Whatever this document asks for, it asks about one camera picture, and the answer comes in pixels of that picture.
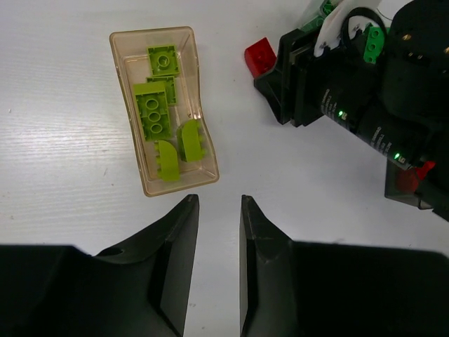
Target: red piece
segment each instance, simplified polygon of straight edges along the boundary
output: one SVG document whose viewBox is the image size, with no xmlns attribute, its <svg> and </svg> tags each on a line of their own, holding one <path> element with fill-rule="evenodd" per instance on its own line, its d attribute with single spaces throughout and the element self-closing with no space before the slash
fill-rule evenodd
<svg viewBox="0 0 449 337">
<path fill-rule="evenodd" d="M 245 61 L 254 78 L 274 67 L 276 54 L 274 54 L 266 37 L 245 50 Z"/>
<path fill-rule="evenodd" d="M 416 167 L 415 171 L 418 175 L 418 178 L 420 180 L 424 180 L 430 170 L 435 167 L 435 162 L 433 161 L 427 161 L 422 167 Z"/>
<path fill-rule="evenodd" d="M 433 167 L 435 167 L 435 163 L 433 161 L 427 161 L 422 167 L 411 168 L 407 171 L 398 171 L 396 188 L 401 192 L 415 193 L 420 184 L 420 180 L 424 180 Z"/>
</svg>

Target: green lego piece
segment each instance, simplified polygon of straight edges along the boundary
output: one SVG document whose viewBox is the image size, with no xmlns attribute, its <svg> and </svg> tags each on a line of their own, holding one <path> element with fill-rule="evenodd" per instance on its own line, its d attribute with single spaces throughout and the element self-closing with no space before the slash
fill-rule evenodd
<svg viewBox="0 0 449 337">
<path fill-rule="evenodd" d="M 153 77 L 180 73 L 174 45 L 148 47 L 148 56 Z"/>
<path fill-rule="evenodd" d="M 133 88 L 145 140 L 170 138 L 171 125 L 165 84 L 143 83 L 135 84 Z"/>
<path fill-rule="evenodd" d="M 174 76 L 164 77 L 147 77 L 147 82 L 159 82 L 162 81 L 166 86 L 167 103 L 168 105 L 176 105 L 176 87 Z"/>
<path fill-rule="evenodd" d="M 198 133 L 200 127 L 200 123 L 197 120 L 192 119 L 177 130 L 177 143 L 183 161 L 202 160 L 206 154 L 206 151 L 201 148 L 203 138 Z"/>
<path fill-rule="evenodd" d="M 337 6 L 334 6 L 331 0 L 324 1 L 321 5 L 320 12 L 326 18 Z"/>
<path fill-rule="evenodd" d="M 177 152 L 173 145 L 165 140 L 154 143 L 154 149 L 159 152 L 156 163 L 160 166 L 157 174 L 163 181 L 180 179 L 180 167 L 177 162 Z"/>
<path fill-rule="evenodd" d="M 365 53 L 363 59 L 366 62 L 375 64 L 382 49 L 384 48 L 385 37 L 384 33 L 379 27 L 370 27 L 367 33 Z"/>
<path fill-rule="evenodd" d="M 321 16 L 317 16 L 312 21 L 307 23 L 306 25 L 301 27 L 301 30 L 303 32 L 310 32 L 311 30 L 314 30 L 316 28 L 319 28 L 323 25 L 324 19 Z"/>
</svg>

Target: white table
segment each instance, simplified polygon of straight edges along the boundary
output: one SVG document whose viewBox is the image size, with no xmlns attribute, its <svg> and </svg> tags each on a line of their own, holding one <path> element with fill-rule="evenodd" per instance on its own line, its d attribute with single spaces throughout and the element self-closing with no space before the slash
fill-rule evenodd
<svg viewBox="0 0 449 337">
<path fill-rule="evenodd" d="M 406 1 L 382 4 L 392 16 Z M 186 337 L 239 334 L 242 194 L 295 239 L 449 253 L 449 225 L 383 197 L 385 158 L 327 118 L 281 126 L 253 88 L 244 49 L 277 49 L 308 1 L 3 0 L 0 242 L 91 254 L 200 197 Z M 109 46 L 112 32 L 190 25 L 218 183 L 143 195 Z"/>
</svg>

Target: plastic container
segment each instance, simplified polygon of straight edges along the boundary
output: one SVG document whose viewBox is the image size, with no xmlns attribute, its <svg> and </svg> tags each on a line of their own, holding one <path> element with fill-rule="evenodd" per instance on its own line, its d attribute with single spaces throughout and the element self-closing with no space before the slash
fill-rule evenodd
<svg viewBox="0 0 449 337">
<path fill-rule="evenodd" d="M 176 27 L 116 32 L 111 34 L 110 41 L 145 194 L 153 197 L 216 182 L 219 172 L 215 150 L 201 109 L 199 63 L 193 30 L 190 27 Z M 158 172 L 161 170 L 161 159 L 157 157 L 160 153 L 155 149 L 155 142 L 145 138 L 142 113 L 139 112 L 140 105 L 134 93 L 134 85 L 147 83 L 147 78 L 153 76 L 149 51 L 158 46 L 174 46 L 179 66 L 179 74 L 175 75 L 176 105 L 168 106 L 171 138 L 165 139 L 177 150 L 180 174 L 179 180 L 175 181 L 162 180 L 161 172 Z M 191 119 L 197 120 L 199 126 L 203 159 L 185 162 L 180 157 L 177 131 Z"/>
</svg>

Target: black plastic housing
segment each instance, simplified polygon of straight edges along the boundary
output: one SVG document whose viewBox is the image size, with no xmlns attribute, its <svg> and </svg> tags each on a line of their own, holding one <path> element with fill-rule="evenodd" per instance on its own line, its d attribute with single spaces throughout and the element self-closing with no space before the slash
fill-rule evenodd
<svg viewBox="0 0 449 337">
<path fill-rule="evenodd" d="M 414 0 L 394 16 L 382 63 L 390 114 L 436 129 L 449 122 L 448 15 L 448 0 Z"/>
<path fill-rule="evenodd" d="M 95 257 L 71 246 L 0 246 L 0 336 L 182 336 L 198 217 L 189 195 Z"/>
<path fill-rule="evenodd" d="M 254 87 L 267 99 L 280 124 L 291 121 L 294 126 L 306 126 L 323 116 L 306 99 L 307 67 L 296 66 L 299 59 L 302 65 L 313 60 L 319 30 L 295 29 L 283 35 L 275 66 L 254 79 Z"/>
<path fill-rule="evenodd" d="M 243 196 L 241 337 L 449 335 L 442 254 L 296 242 Z"/>
</svg>

